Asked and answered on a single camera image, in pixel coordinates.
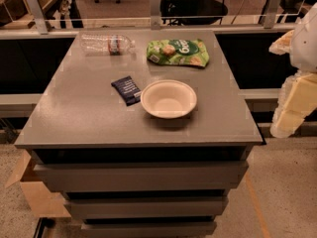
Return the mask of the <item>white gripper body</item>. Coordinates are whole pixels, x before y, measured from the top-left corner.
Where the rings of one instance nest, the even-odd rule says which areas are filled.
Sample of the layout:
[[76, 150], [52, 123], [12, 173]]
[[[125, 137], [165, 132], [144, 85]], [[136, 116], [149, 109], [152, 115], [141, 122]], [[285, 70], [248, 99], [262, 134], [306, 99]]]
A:
[[302, 71], [317, 72], [317, 3], [296, 25], [289, 56], [293, 66]]

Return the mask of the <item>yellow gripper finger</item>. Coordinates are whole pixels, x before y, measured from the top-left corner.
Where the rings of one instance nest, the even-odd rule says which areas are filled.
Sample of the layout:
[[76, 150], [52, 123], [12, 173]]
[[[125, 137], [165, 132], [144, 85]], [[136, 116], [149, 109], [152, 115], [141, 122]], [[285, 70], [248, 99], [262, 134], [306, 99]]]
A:
[[317, 74], [298, 71], [288, 77], [281, 87], [270, 133], [275, 138], [293, 135], [316, 108]]
[[282, 35], [280, 38], [278, 38], [276, 41], [274, 41], [268, 50], [276, 55], [284, 55], [288, 54], [290, 52], [290, 42], [292, 39], [294, 31], [288, 31], [284, 35]]

